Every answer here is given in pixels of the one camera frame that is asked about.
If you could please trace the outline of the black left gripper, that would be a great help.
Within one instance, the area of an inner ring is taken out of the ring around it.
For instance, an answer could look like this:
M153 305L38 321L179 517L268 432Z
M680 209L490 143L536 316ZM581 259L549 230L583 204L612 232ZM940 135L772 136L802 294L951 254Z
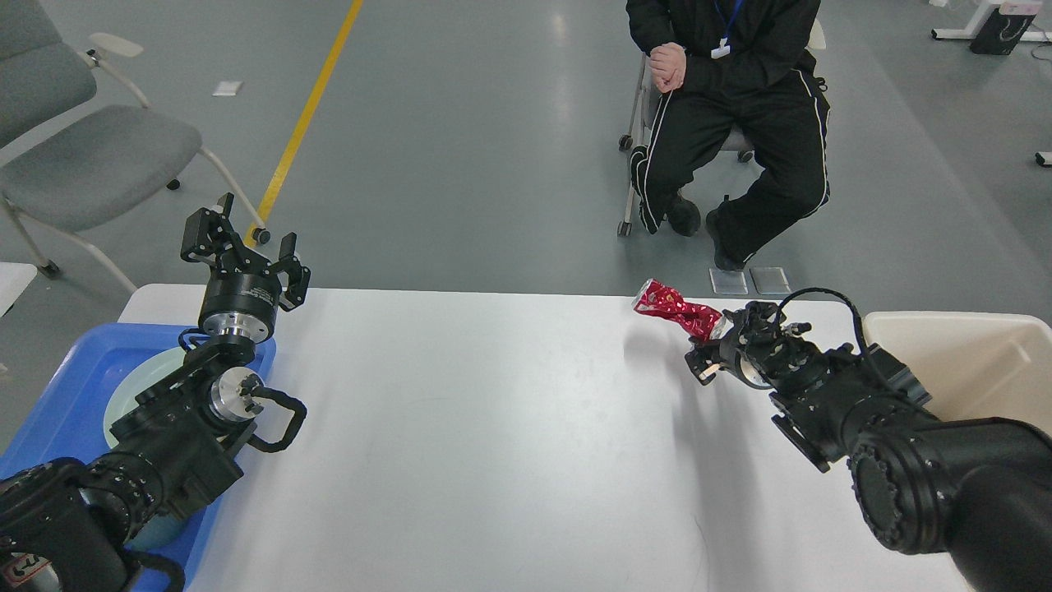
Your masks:
M274 262L249 252L232 229L234 193L217 205L201 207L187 218L180 257L211 267L198 326L207 335L247 336L256 344L274 336L277 307L299 308L311 284L311 269L296 252L298 237L290 232L279 244Z

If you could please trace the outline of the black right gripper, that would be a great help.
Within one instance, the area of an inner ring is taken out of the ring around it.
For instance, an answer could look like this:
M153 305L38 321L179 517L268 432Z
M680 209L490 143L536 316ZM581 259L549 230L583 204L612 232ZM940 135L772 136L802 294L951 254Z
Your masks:
M777 304L747 303L722 314L726 325L715 327L711 345L694 345L685 354L690 373L701 386L710 385L723 371L752 389L773 389L763 361L775 345Z

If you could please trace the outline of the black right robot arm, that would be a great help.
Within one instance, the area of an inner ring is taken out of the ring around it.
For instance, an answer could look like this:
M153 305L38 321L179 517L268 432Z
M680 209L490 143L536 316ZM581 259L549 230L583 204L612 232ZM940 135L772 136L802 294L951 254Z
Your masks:
M749 301L717 329L691 336L685 359L700 385L725 371L777 408L773 423L829 471L846 460L872 535L905 555L947 553L976 591L1051 588L1050 438L1016 419L947 421L905 363L854 342L820 351L785 303Z

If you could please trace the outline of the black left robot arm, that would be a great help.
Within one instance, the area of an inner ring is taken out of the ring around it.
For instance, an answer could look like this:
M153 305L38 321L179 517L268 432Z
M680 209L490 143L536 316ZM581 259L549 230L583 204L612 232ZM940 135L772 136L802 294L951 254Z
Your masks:
M187 520L243 475L244 446L281 452L307 416L249 364L274 336L278 310L304 303L311 270L296 236L275 261L245 246L229 221L232 193L187 219L181 258L210 280L196 326L179 335L182 362L136 394L112 426L116 446L92 462L43 462L2 481L4 591L128 591L144 571L181 591L184 570L129 542L158 515Z

